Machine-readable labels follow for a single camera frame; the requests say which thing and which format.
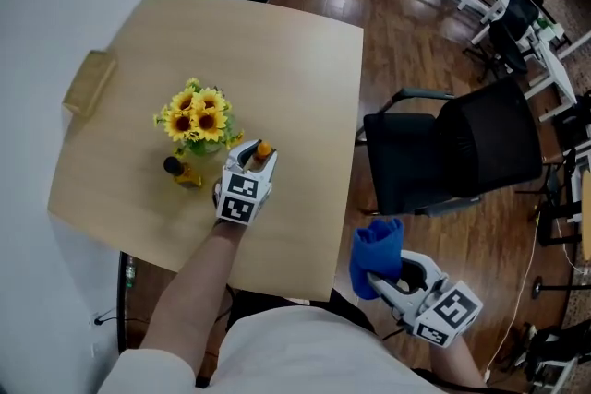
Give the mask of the black swivel office chair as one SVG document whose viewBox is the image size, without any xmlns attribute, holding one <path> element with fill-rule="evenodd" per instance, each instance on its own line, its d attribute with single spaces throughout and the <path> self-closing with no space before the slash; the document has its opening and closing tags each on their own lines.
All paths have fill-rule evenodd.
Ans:
<svg viewBox="0 0 591 394">
<path fill-rule="evenodd" d="M 491 50 L 488 51 L 480 44 L 463 50 L 464 54 L 471 54 L 484 65 L 479 83 L 485 81 L 488 72 L 499 79 L 501 65 L 509 67 L 518 76 L 524 76 L 528 72 L 525 54 L 517 43 L 538 19 L 539 8 L 543 3 L 544 0 L 509 0 L 501 17 L 489 24 L 488 44 Z"/>
</svg>

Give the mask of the blue cloth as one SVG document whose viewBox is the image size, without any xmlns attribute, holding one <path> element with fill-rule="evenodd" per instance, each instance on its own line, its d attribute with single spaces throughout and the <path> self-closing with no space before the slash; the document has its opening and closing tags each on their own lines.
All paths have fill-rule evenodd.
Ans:
<svg viewBox="0 0 591 394">
<path fill-rule="evenodd" d="M 404 224 L 397 218 L 376 220 L 366 228 L 355 229 L 349 274 L 353 290 L 359 298 L 373 300 L 380 297 L 369 283 L 369 273 L 392 282 L 400 279 L 403 242 Z"/>
</svg>

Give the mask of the wooden tissue box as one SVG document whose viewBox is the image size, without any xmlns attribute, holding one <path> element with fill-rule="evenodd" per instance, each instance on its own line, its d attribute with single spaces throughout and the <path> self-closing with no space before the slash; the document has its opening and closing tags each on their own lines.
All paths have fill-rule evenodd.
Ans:
<svg viewBox="0 0 591 394">
<path fill-rule="evenodd" d="M 63 107 L 74 115 L 90 117 L 116 66 L 117 58 L 114 52 L 89 51 L 66 91 L 62 100 Z"/>
</svg>

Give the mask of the sunflower bouquet in vase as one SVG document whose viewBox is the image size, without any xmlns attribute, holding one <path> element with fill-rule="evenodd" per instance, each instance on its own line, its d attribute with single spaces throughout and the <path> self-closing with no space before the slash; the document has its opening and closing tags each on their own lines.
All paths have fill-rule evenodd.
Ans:
<svg viewBox="0 0 591 394">
<path fill-rule="evenodd" d="M 173 141 L 173 155 L 183 158 L 231 149 L 244 138 L 236 125 L 233 105 L 217 87 L 204 87 L 197 78 L 190 78 L 185 87 L 153 116 Z"/>
</svg>

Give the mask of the person's right forearm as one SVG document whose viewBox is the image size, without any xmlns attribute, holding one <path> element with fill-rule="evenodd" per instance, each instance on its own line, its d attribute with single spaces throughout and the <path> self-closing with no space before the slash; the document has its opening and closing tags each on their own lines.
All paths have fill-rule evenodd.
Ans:
<svg viewBox="0 0 591 394">
<path fill-rule="evenodd" d="M 462 336 L 447 348 L 430 344 L 431 371 L 439 379 L 470 388 L 484 388 L 486 383 Z"/>
</svg>

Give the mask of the person's white shirt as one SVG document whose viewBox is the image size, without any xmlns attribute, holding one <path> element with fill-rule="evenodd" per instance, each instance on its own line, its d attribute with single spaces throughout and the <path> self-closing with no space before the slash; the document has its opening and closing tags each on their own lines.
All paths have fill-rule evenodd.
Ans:
<svg viewBox="0 0 591 394">
<path fill-rule="evenodd" d="M 189 365 L 162 350 L 127 350 L 98 394 L 443 394 L 372 333 L 319 308 L 289 306 L 238 320 L 198 388 Z"/>
</svg>

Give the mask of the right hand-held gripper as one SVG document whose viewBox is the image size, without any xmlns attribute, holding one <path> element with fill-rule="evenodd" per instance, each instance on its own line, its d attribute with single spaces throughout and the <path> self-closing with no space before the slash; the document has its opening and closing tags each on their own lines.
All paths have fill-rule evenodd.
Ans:
<svg viewBox="0 0 591 394">
<path fill-rule="evenodd" d="M 373 272 L 368 274 L 370 286 L 398 311 L 410 335 L 449 347 L 478 317 L 482 302 L 463 281 L 452 282 L 427 255 L 403 250 L 401 259 L 402 286 Z"/>
</svg>

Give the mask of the black equipment stand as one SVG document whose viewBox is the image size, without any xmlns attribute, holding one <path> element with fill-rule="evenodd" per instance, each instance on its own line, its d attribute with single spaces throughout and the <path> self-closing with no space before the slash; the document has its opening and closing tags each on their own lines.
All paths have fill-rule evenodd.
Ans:
<svg viewBox="0 0 591 394">
<path fill-rule="evenodd" d="M 553 223 L 557 219 L 567 219 L 576 215 L 584 216 L 582 197 L 573 197 L 572 177 L 576 170 L 576 148 L 567 151 L 562 161 L 545 163 L 547 172 L 542 187 L 536 195 L 546 198 L 537 207 L 537 242 L 543 246 L 579 244 L 584 235 L 577 233 L 567 237 L 553 238 Z"/>
</svg>

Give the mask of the bottle with orange cap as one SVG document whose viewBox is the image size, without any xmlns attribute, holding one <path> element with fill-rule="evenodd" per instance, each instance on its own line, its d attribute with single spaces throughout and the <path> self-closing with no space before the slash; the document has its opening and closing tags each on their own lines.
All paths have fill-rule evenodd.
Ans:
<svg viewBox="0 0 591 394">
<path fill-rule="evenodd" d="M 260 141 L 249 158 L 248 169 L 253 173 L 260 172 L 266 166 L 266 163 L 272 154 L 273 148 L 271 144 L 266 141 Z"/>
</svg>

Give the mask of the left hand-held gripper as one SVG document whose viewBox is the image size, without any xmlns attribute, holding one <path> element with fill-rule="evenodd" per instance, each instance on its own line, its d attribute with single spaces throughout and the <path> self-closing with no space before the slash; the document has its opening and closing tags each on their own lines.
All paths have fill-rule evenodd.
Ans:
<svg viewBox="0 0 591 394">
<path fill-rule="evenodd" d="M 257 172 L 245 171 L 257 147 L 258 141 L 250 140 L 230 150 L 222 170 L 222 195 L 216 208 L 218 219 L 249 226 L 269 197 L 278 153 L 276 149 L 267 153 L 257 151 Z"/>
</svg>

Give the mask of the person's left forearm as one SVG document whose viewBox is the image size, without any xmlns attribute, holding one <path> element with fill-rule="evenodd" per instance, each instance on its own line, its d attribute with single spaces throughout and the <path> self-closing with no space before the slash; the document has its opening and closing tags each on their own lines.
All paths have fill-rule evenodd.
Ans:
<svg viewBox="0 0 591 394">
<path fill-rule="evenodd" d="M 140 347 L 169 352 L 197 374 L 246 227 L 218 221 L 163 291 Z"/>
</svg>

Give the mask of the white background desk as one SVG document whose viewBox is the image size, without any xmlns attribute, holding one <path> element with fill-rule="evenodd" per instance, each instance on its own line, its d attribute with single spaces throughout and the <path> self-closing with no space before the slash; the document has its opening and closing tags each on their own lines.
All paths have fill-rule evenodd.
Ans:
<svg viewBox="0 0 591 394">
<path fill-rule="evenodd" d="M 463 10 L 471 1 L 472 0 L 461 0 L 457 9 Z M 487 9 L 482 19 L 480 19 L 483 28 L 471 41 L 473 45 L 477 45 L 484 38 L 489 29 L 488 24 L 492 20 L 500 19 L 501 15 L 508 9 L 508 5 L 509 0 L 495 0 L 493 5 Z M 534 52 L 541 58 L 541 65 L 546 70 L 543 75 L 540 75 L 529 82 L 529 90 L 525 93 L 525 97 L 529 100 L 543 89 L 550 85 L 555 85 L 564 99 L 561 105 L 552 109 L 550 112 L 540 115 L 538 117 L 540 123 L 548 121 L 550 118 L 559 113 L 565 112 L 576 104 L 573 85 L 568 77 L 562 60 L 586 42 L 591 41 L 590 30 L 584 36 L 568 46 L 564 51 L 555 54 L 550 50 L 549 43 L 551 40 L 559 38 L 559 32 L 561 32 L 559 24 L 542 28 L 534 22 L 534 25 L 529 26 L 522 37 L 517 41 L 517 44 L 521 44 L 523 38 L 531 41 L 533 43 Z"/>
</svg>

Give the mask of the yellow bottle with black cap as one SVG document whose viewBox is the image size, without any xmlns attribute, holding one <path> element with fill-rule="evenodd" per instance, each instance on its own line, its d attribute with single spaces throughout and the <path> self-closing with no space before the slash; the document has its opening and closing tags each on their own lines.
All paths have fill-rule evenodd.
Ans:
<svg viewBox="0 0 591 394">
<path fill-rule="evenodd" d="M 169 173 L 175 182 L 186 189 L 201 188 L 202 180 L 190 166 L 174 156 L 167 157 L 163 162 L 164 170 Z"/>
</svg>

